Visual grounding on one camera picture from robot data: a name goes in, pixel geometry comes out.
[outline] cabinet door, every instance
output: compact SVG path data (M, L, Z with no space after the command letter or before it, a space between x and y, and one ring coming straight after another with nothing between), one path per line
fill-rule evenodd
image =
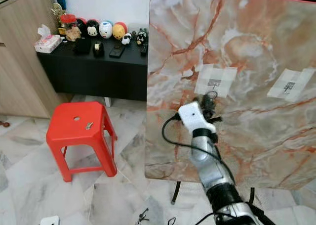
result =
M0 113L49 117L20 66L3 44L0 45Z

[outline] black cable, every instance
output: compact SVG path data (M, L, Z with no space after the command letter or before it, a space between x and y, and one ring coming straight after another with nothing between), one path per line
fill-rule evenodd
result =
M162 134L163 139L164 139L165 141L171 143L171 144L175 144L175 145L178 145L178 146L181 146L181 147L189 147L189 148L196 149L196 150L198 150L198 151L201 151L201 152L204 152L204 153L210 155L212 158L214 158L215 160L217 160L219 163L221 163L221 164L226 168L226 170L228 171L230 177L232 178L233 182L235 183L235 178L234 178L234 176L233 176L233 173L231 172L231 170L229 169L229 167L226 165L226 163L225 163L221 158L219 158L219 157L217 157L216 155L214 155L213 153L208 152L208 151L205 151L205 150L203 150L203 149L201 149L201 148L198 148L198 147L195 147L195 146L192 146L192 145L189 145L189 144L183 144L183 143L180 143L180 142L171 141L171 140L169 140L169 139L166 137L166 135L165 135L165 133L164 133L164 129L166 128L167 124L168 124L170 121L172 121L172 120L179 120L179 119L180 119L179 115L176 114L176 115L172 116L171 118L169 118L169 119L163 124L162 129L161 129L161 134Z
M250 198L249 198L249 204L253 203L253 200L255 199L255 188L251 187L250 188Z
M212 215L222 215L222 216L225 215L225 216L227 216L227 217L236 219L235 216L230 215L230 214L224 214L224 213L219 213L219 212L213 212L213 213L210 213L210 214L205 215L205 216L204 216L200 221L198 221L195 225L199 225L201 222L203 222L205 219L207 219L209 216L212 216Z

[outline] remote control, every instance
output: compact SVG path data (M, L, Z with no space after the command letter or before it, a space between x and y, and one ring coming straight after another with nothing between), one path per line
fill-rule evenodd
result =
M147 48L148 48L148 44L143 44L143 45L140 47L140 53L141 53L141 55L146 55L146 53L147 53Z

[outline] toy ball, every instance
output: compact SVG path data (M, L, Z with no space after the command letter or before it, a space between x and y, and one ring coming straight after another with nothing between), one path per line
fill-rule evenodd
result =
M123 36L127 33L127 27L123 22L115 23L113 27L113 36L115 39L122 39Z
M77 18L77 26L81 31L81 36L86 37L88 35L86 21L83 18Z
M99 26L99 33L103 38L110 38L112 35L113 25L109 21L102 21Z
M87 31L90 36L97 36L99 30L99 22L96 20L88 20L87 21Z
M122 39L122 44L123 45L128 45L131 38L132 38L132 35L130 33L126 33L125 36Z
M146 41L146 38L147 38L146 32L140 31L140 32L137 34L137 37L136 37L137 44L138 44L138 45L141 45L143 42Z

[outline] black phone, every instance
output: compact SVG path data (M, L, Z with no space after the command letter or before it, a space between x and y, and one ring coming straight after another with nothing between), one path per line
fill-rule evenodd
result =
M125 46L123 46L123 45L116 45L111 50L109 56L110 57L119 58L122 55L124 49L125 49Z

